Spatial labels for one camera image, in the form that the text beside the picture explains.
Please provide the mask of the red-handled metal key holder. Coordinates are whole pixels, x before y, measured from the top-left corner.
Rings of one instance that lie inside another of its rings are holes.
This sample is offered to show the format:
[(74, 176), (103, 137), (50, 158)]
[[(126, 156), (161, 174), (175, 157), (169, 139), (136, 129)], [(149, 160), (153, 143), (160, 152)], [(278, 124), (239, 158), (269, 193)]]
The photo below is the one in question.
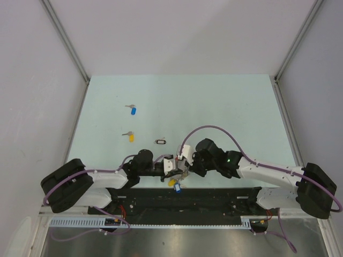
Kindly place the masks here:
[(177, 181), (184, 180), (189, 173), (190, 164), (188, 160), (184, 157), (176, 162), (178, 168), (178, 174), (175, 176)]

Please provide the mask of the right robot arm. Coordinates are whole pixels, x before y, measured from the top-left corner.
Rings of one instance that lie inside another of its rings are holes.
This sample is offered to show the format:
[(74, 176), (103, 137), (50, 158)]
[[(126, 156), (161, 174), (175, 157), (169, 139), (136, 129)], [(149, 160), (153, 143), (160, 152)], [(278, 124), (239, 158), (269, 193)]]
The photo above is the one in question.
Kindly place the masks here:
[(275, 167), (255, 160), (249, 161), (242, 152), (223, 151), (212, 140), (199, 142), (191, 154), (190, 171), (205, 177), (209, 171), (217, 171), (226, 178), (254, 179), (288, 190), (295, 197), (280, 202), (263, 196), (261, 192), (247, 201), (248, 211), (254, 215), (265, 209), (301, 208), (315, 218), (326, 220), (333, 212), (333, 197), (337, 190), (333, 180), (316, 164), (304, 167)]

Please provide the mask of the key with black tag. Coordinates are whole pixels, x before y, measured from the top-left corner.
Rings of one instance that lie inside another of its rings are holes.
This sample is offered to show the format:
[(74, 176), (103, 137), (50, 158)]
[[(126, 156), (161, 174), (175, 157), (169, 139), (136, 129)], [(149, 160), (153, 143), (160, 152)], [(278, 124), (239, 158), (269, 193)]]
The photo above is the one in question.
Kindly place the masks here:
[(165, 145), (167, 141), (165, 140), (165, 138), (160, 138), (160, 139), (156, 139), (154, 143), (157, 145)]

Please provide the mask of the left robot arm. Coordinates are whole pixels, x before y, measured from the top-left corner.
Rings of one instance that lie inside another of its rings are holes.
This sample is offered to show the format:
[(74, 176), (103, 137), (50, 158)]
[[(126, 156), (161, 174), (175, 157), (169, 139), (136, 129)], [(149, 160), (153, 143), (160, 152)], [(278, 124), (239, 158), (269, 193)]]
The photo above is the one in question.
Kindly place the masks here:
[(115, 170), (87, 170), (81, 159), (74, 158), (41, 181), (43, 205), (49, 206), (53, 213), (62, 213), (73, 206), (96, 206), (112, 214), (118, 209), (118, 200), (111, 196), (110, 189), (131, 188), (142, 176), (160, 177), (164, 181), (178, 172), (173, 155), (154, 160), (147, 149), (127, 156)]

